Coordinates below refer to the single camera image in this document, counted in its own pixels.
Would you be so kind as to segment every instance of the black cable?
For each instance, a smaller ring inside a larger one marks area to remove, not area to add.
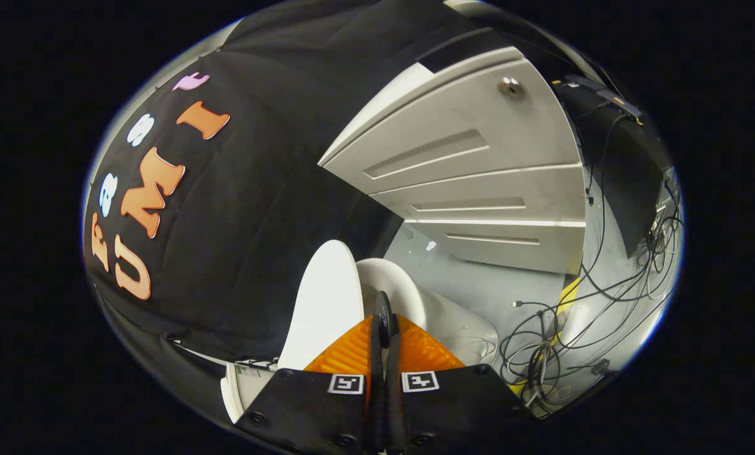
[[[622,120],[623,118],[627,118],[627,117],[628,117],[628,114],[621,114],[620,116],[618,116],[617,118],[614,119],[614,121],[611,124],[611,127],[608,128],[608,134],[605,136],[605,145],[603,146],[603,157],[599,159],[600,165],[602,165],[603,161],[605,161],[605,156],[608,155],[608,144],[609,144],[609,141],[611,141],[611,133],[614,132],[614,127],[617,126],[617,123],[620,120]],[[588,179],[589,182],[588,182],[588,188],[586,188],[586,193],[588,193],[589,191],[591,191],[591,181],[592,181],[592,177],[594,176],[594,165],[595,164],[596,163],[591,163],[591,169],[589,170],[589,172],[591,173],[591,175],[589,176],[589,179]],[[604,176],[605,176],[605,173],[603,172],[602,175],[600,176],[600,179],[604,178]]]
[[[600,107],[608,106],[608,104],[611,104],[611,101],[606,100],[603,103],[597,104],[597,106],[592,107],[591,110],[583,112],[580,115],[574,116],[574,121],[580,120],[582,118],[586,118],[586,116],[592,115],[594,112],[597,112],[597,110],[600,109]]]

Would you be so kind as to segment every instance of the yellow object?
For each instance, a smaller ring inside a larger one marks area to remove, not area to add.
[[[566,305],[560,305],[557,308],[556,314],[561,314],[564,311],[568,311],[569,308],[574,305],[574,300],[577,297],[577,288],[579,288],[580,277],[578,276],[574,281],[571,282],[567,287],[563,288],[563,291],[560,291],[560,299],[557,300],[557,302],[568,302]],[[551,345],[554,346],[557,343],[557,337],[551,337]],[[524,387],[527,385],[527,380],[523,380],[519,384],[513,384],[510,386],[510,390],[513,391],[514,394],[520,395],[521,391],[523,391]]]
[[[420,326],[397,315],[400,323],[400,372],[438,372],[464,363]]]

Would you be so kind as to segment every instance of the screw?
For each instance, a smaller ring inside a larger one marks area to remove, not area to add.
[[[262,423],[265,421],[265,415],[258,411],[254,411],[248,414],[248,418],[250,418],[254,423]]]
[[[413,446],[416,447],[430,446],[431,443],[433,443],[432,435],[416,435],[412,441]]]
[[[335,437],[335,441],[333,442],[336,446],[339,447],[349,447],[355,443],[355,438],[351,437],[351,435],[337,435],[337,437]]]
[[[501,78],[498,81],[498,90],[510,100],[517,100],[524,95],[524,87],[514,78]]]

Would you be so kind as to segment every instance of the pink letter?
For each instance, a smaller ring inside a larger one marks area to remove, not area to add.
[[[209,75],[204,75],[202,78],[195,78],[199,72],[193,74],[192,76],[184,76],[181,78],[181,80],[178,81],[178,83],[175,84],[175,87],[173,87],[173,92],[175,92],[176,88],[184,89],[184,90],[192,90],[193,88],[200,87],[203,85],[204,82],[209,80]]]

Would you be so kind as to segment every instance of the gray floor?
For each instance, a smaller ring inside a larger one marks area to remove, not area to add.
[[[596,204],[586,208],[587,228],[584,245],[586,253],[583,256],[583,264],[586,267],[591,267],[602,236],[602,194],[596,182],[592,184],[591,196],[594,197]],[[611,213],[608,204],[606,204],[605,212],[603,249],[597,265],[594,266],[591,273],[594,282],[601,288],[632,276],[640,270],[637,259],[635,257],[628,259],[625,254],[624,243],[620,233],[618,233],[617,220]],[[676,242],[676,248],[680,250],[680,240]],[[679,257],[679,252],[668,256],[667,271],[665,272],[668,274],[666,282],[669,287],[667,287],[667,290],[672,290],[672,285],[676,280]],[[511,305],[512,302],[522,300],[554,305],[559,300],[560,290],[562,290],[563,282],[565,282],[563,274],[516,269],[458,259],[442,250],[438,245],[433,244],[424,234],[406,224],[401,226],[386,253],[385,259],[402,266],[421,287],[438,292],[490,320],[496,327],[499,340],[507,337],[521,320],[542,309],[537,305],[515,308]],[[657,288],[660,280],[661,274],[653,274],[650,288]],[[631,291],[623,296],[643,294],[643,285],[644,279],[641,279]],[[578,287],[577,296],[585,296],[585,294],[592,293],[594,290],[591,282],[586,279]],[[619,290],[614,288],[609,291],[609,294],[614,294]],[[626,320],[626,324],[617,329],[612,336],[604,339],[603,342],[596,343],[588,348],[566,351],[562,356],[562,374],[571,371],[567,370],[568,366],[586,365],[587,362],[595,360],[598,355],[611,348],[619,340],[622,340],[631,329],[634,329],[628,335],[627,343],[620,343],[616,349],[611,349],[606,354],[606,358],[611,359],[612,368],[621,368],[626,365],[638,352],[644,341],[648,339],[653,327],[661,319],[661,315],[663,315],[664,309],[669,303],[669,298],[665,298],[666,294],[667,291],[661,292],[661,288],[658,288],[655,294],[656,299],[645,297],[638,300],[635,305],[633,302],[614,303],[614,306],[605,311],[603,316],[598,318],[594,325],[577,339],[575,339],[577,334],[603,311],[610,300],[598,294],[574,303],[568,312],[568,322],[566,322],[563,334],[560,336],[560,339],[569,346],[582,346],[601,339],[601,337],[614,331],[617,325],[620,325],[628,317],[629,312],[631,315]],[[534,318],[522,329],[539,331],[539,320]],[[516,349],[527,346],[527,344],[536,340],[536,335],[517,336],[510,342],[507,353],[511,354]],[[497,371],[501,368],[501,357],[493,351],[495,347],[490,346],[488,357],[484,361],[494,359],[493,366]],[[551,365],[547,377],[556,373],[556,365]],[[592,374],[590,368],[585,368],[570,377],[560,379],[560,385],[557,387],[560,401],[565,404],[574,400],[598,379],[598,375]]]

